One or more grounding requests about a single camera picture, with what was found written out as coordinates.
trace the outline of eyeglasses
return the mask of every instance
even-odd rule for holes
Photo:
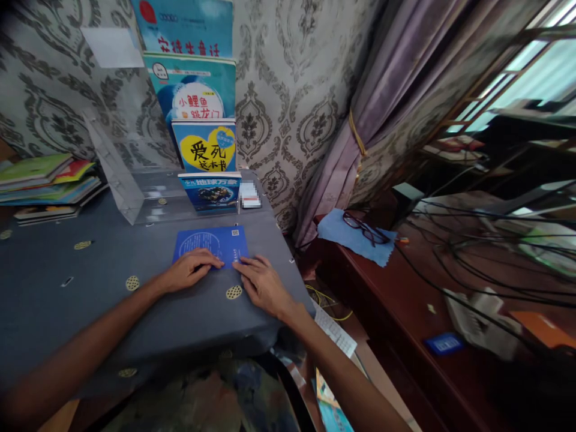
[[[390,241],[390,239],[384,234],[376,229],[372,229],[368,224],[362,222],[360,219],[346,211],[342,215],[342,219],[348,226],[354,229],[361,229],[364,237],[366,237],[368,240],[370,240],[370,243],[372,243],[372,247],[376,247],[377,244],[386,244]]]

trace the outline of wallpaper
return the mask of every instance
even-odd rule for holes
[[[257,171],[281,228],[341,122],[383,0],[235,1],[239,164]],[[128,0],[23,1],[0,31],[0,136],[21,156],[94,158],[91,107],[132,169],[177,166],[145,69],[100,68],[81,27],[129,27]]]

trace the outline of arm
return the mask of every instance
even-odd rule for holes
[[[183,255],[170,269],[143,285],[80,331],[2,398],[2,420],[17,430],[37,430],[80,389],[126,333],[164,294],[190,287],[211,266],[224,263],[207,249]]]
[[[336,396],[353,429],[358,432],[410,432],[390,402],[314,322],[303,304],[297,304],[282,285],[270,261],[242,258],[234,263],[254,305],[284,322],[298,336]]]

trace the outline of forearm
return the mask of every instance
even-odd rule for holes
[[[159,282],[152,280],[78,333],[4,395],[4,421],[36,430],[74,396],[161,296]]]
[[[299,304],[283,321],[312,356],[355,431],[410,431],[390,402],[318,327],[304,305]]]

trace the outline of blue cloth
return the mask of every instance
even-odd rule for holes
[[[397,233],[378,229],[390,241],[386,244],[377,244],[376,247],[372,247],[372,243],[364,236],[361,229],[354,229],[344,222],[342,219],[343,214],[343,210],[334,209],[324,216],[324,219],[318,224],[318,237],[346,246],[358,255],[374,261],[380,267],[386,266],[394,249],[394,240]]]

